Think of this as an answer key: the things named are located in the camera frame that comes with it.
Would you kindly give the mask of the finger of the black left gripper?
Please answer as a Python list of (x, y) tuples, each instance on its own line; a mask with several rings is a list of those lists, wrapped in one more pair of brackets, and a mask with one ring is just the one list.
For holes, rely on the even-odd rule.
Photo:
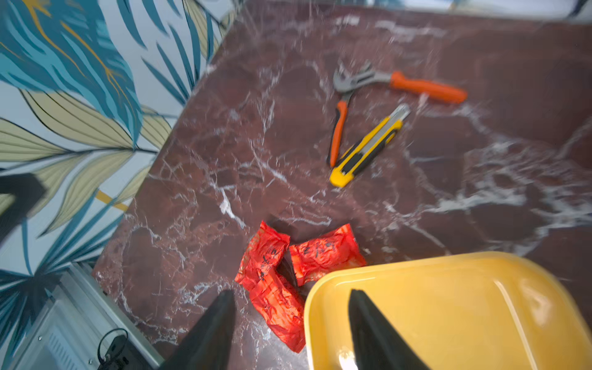
[(1, 245), (46, 193), (33, 173), (1, 177)]

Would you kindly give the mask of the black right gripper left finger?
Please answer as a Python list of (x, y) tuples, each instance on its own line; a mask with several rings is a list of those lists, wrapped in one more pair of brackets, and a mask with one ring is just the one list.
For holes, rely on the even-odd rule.
[(223, 290), (160, 368), (226, 369), (235, 322), (234, 292)]

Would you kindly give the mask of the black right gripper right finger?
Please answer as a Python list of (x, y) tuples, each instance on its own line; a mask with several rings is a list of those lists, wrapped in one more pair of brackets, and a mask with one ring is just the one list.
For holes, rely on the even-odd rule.
[(351, 292), (348, 319), (359, 370), (428, 368), (364, 291)]

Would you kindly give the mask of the yellow plastic tray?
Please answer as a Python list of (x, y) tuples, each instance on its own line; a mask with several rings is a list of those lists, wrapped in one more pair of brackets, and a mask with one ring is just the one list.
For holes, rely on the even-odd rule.
[(362, 290), (432, 369), (589, 369), (591, 334), (541, 266), (480, 252), (336, 271), (305, 303), (312, 369), (356, 367), (348, 301)]

